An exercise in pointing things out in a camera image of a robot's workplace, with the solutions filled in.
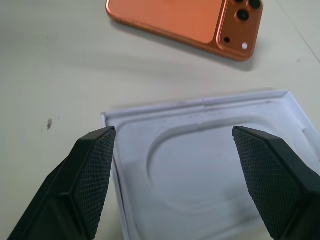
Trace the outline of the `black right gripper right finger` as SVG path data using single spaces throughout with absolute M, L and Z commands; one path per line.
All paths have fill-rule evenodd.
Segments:
M 320 240 L 320 175 L 280 137 L 234 126 L 249 195 L 273 240 Z

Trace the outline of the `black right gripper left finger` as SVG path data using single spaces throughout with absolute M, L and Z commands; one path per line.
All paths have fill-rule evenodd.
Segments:
M 7 240 L 94 240 L 112 168 L 116 129 L 78 139 L 46 177 Z

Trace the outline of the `white phone box tray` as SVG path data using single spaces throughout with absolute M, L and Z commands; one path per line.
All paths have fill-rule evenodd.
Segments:
M 124 240 L 227 240 L 263 226 L 234 126 L 282 138 L 320 174 L 320 128 L 287 90 L 102 113 L 115 127 L 112 176 Z

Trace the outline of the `orange smartphone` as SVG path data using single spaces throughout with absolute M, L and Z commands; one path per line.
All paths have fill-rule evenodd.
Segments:
M 116 22 L 230 58 L 255 51 L 262 0 L 106 0 Z

